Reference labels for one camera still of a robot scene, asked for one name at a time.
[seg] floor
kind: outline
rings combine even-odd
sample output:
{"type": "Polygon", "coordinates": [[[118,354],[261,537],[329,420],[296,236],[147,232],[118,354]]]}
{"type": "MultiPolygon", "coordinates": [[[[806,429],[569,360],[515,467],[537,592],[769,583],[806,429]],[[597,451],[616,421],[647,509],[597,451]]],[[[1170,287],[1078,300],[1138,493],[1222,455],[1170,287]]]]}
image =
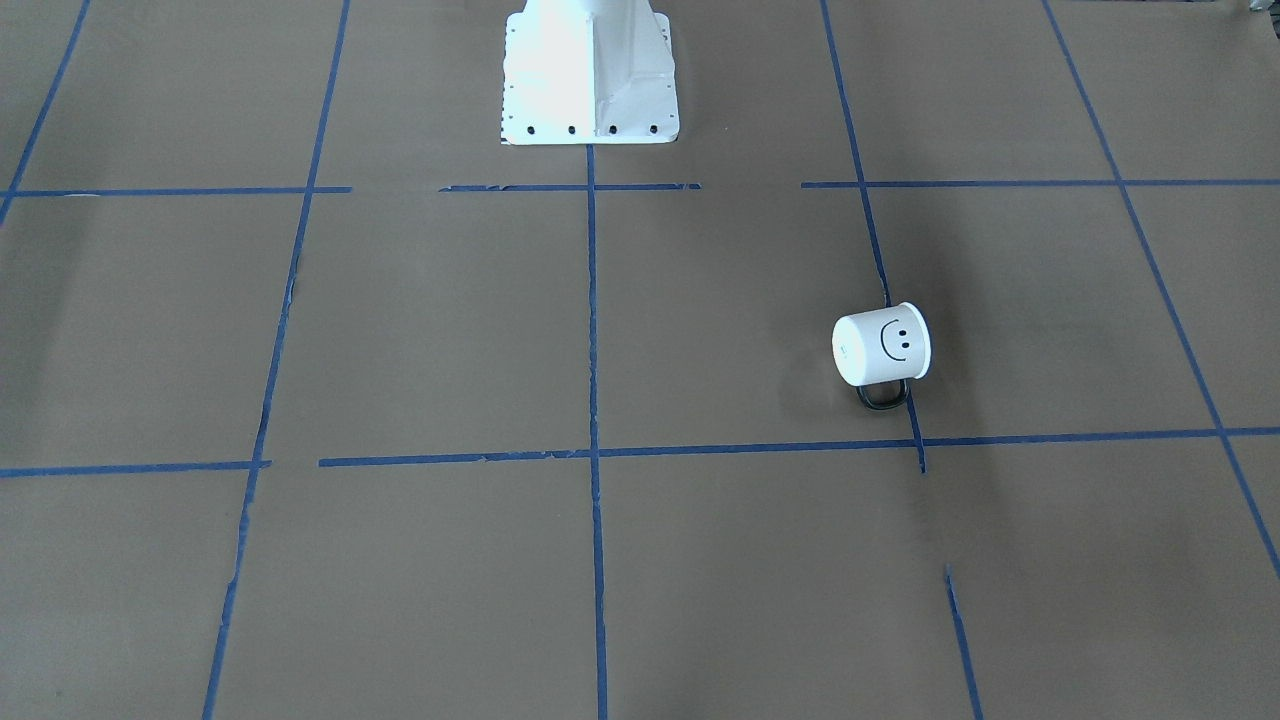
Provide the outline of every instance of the floor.
{"type": "Polygon", "coordinates": [[[713,5],[516,149],[518,0],[0,0],[0,715],[1274,719],[1266,14],[713,5]]]}

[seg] white object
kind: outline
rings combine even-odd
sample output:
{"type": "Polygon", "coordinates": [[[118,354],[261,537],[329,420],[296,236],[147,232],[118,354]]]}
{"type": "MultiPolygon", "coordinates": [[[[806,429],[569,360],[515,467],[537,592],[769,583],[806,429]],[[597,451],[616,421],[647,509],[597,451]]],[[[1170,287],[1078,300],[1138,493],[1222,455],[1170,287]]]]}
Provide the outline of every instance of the white object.
{"type": "Polygon", "coordinates": [[[671,142],[680,135],[671,22],[649,0],[527,0],[507,18],[502,140],[671,142]]]}
{"type": "Polygon", "coordinates": [[[910,302],[845,315],[831,348],[840,377],[854,387],[923,378],[933,359],[924,315],[910,302]]]}

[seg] cup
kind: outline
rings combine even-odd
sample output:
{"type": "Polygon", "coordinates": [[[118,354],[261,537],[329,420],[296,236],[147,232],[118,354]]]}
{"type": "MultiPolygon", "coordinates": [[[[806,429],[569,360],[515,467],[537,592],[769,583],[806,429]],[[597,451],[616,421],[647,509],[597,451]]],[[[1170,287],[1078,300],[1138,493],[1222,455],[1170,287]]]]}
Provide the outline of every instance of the cup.
{"type": "Polygon", "coordinates": [[[854,387],[923,378],[933,359],[924,315],[910,302],[836,320],[831,348],[854,387]]]}

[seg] smiley face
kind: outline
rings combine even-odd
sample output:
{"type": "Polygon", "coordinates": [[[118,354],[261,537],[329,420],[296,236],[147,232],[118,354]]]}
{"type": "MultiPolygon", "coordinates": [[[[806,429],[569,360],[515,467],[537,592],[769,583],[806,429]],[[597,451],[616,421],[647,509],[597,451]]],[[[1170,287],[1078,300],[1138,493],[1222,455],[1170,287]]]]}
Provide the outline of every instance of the smiley face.
{"type": "Polygon", "coordinates": [[[892,333],[890,333],[888,338],[884,337],[884,334],[888,332],[890,325],[892,325],[893,323],[900,323],[900,322],[901,320],[890,320],[890,322],[884,323],[884,327],[881,328],[881,350],[883,350],[884,355],[887,355],[891,360],[896,360],[899,363],[906,363],[906,357],[899,357],[897,355],[893,355],[888,350],[888,346],[890,346],[891,342],[896,343],[896,345],[900,345],[902,347],[902,350],[908,350],[908,348],[911,347],[911,343],[906,340],[906,331],[899,328],[896,336],[893,336],[892,333]]]}

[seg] white bracket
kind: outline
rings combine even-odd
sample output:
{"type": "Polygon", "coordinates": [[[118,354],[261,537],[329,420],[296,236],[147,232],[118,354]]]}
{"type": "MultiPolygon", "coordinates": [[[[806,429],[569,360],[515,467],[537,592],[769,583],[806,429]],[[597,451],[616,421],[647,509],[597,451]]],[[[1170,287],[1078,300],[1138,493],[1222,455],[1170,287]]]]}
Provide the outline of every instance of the white bracket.
{"type": "Polygon", "coordinates": [[[502,141],[671,142],[680,135],[671,20],[649,0],[527,0],[507,18],[502,141]]]}

